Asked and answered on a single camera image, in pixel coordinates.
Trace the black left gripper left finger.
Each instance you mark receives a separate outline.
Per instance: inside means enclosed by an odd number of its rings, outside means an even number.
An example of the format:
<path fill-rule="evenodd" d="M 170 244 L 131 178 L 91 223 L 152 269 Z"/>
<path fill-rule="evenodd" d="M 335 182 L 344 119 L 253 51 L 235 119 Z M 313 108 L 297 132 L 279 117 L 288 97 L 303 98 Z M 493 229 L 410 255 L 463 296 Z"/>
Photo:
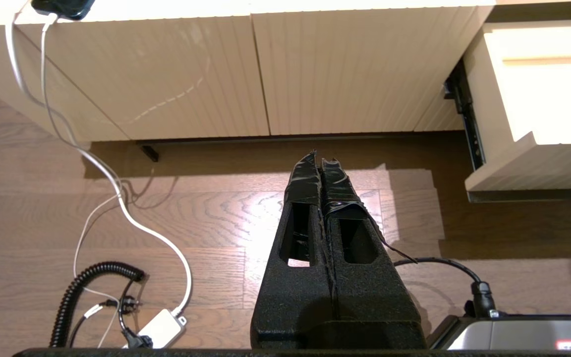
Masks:
<path fill-rule="evenodd" d="M 251 319 L 255 350 L 335 350 L 335 279 L 312 151 L 295 163 Z"/>

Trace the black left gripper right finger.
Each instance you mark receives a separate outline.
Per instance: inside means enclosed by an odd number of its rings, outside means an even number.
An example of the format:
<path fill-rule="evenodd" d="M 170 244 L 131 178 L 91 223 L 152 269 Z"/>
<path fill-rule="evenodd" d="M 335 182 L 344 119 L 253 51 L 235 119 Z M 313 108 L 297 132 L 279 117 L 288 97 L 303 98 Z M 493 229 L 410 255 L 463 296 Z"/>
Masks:
<path fill-rule="evenodd" d="M 382 233 L 339 161 L 322 160 L 322 213 L 330 260 L 332 319 L 324 346 L 346 350 L 423 350 L 421 316 Z"/>

